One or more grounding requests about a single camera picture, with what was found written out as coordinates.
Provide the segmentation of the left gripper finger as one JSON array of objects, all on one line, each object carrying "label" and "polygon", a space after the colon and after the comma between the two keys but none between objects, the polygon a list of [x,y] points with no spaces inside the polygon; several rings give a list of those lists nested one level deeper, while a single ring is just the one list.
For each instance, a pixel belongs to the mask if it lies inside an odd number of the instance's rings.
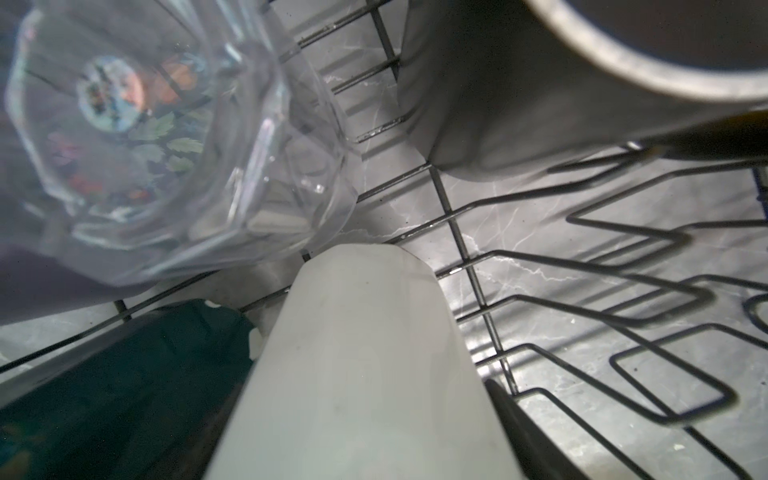
[{"label": "left gripper finger", "polygon": [[484,386],[528,479],[587,480],[502,386],[494,380]]}]

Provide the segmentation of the cream white mug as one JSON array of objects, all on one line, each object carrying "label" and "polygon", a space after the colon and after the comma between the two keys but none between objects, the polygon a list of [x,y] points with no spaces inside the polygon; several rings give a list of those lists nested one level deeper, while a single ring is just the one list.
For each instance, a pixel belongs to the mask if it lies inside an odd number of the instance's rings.
[{"label": "cream white mug", "polygon": [[209,479],[519,479],[432,269],[392,245],[299,271]]}]

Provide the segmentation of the black mug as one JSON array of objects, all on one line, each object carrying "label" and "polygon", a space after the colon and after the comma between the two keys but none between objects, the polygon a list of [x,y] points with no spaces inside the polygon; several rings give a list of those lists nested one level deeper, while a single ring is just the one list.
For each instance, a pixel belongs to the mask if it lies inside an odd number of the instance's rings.
[{"label": "black mug", "polygon": [[767,144],[763,1],[412,1],[398,101],[437,169],[494,181],[610,147]]}]

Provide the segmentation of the cream mug green outside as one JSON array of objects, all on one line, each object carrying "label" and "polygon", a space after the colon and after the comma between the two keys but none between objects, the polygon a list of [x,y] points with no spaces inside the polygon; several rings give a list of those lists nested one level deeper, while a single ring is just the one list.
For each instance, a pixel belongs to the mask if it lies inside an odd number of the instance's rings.
[{"label": "cream mug green outside", "polygon": [[253,326],[167,305],[1,386],[5,479],[199,479],[252,366]]}]

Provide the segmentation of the clear glass cup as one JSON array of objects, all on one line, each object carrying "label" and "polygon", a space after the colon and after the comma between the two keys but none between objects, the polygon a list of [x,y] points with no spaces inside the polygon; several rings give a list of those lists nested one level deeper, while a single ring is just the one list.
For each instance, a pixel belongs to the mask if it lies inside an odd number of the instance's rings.
[{"label": "clear glass cup", "polygon": [[334,237],[360,158],[266,1],[5,1],[1,237],[130,285]]}]

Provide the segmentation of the lilac plastic cup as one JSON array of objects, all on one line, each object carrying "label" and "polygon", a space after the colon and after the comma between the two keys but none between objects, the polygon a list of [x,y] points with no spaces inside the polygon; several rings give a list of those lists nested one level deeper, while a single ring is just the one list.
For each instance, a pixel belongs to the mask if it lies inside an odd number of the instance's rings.
[{"label": "lilac plastic cup", "polygon": [[[55,29],[84,32],[88,43],[72,44],[55,38],[45,43],[48,59],[55,65],[81,71],[85,61],[102,54],[107,43],[133,38],[139,33],[138,7],[128,1],[4,1],[1,4],[1,83],[8,84],[15,48],[24,39],[22,22],[34,10],[51,18]],[[117,206],[129,203],[128,191],[135,172],[123,162],[114,146],[90,151],[69,134],[71,125],[80,125],[85,115],[73,102],[56,103],[53,90],[74,91],[73,80],[62,82],[46,68],[30,74],[44,84],[34,99],[43,107],[45,120],[62,118],[63,126],[53,129],[44,140],[44,161],[52,164],[65,190],[97,204],[118,196]],[[89,250],[63,264],[56,257],[39,252],[47,214],[57,210],[57,199],[46,194],[29,159],[23,139],[12,123],[8,109],[1,109],[1,321],[4,324],[93,306],[130,297],[149,289],[148,283],[114,285],[104,268],[110,257],[102,248]]]}]

